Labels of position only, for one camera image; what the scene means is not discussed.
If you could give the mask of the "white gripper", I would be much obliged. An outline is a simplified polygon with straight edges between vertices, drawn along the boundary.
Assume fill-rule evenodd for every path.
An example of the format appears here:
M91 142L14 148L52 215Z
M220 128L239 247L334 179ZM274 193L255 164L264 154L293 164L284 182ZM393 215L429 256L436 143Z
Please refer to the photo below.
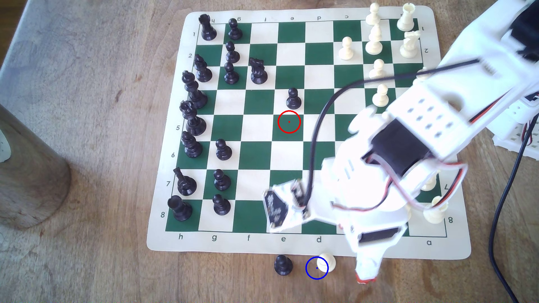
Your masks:
M407 230L408 210L391 175L377 162L345 155L322 162L314 181L309 213L317 220L341 227L356 256L356 281L375 281L381 257Z

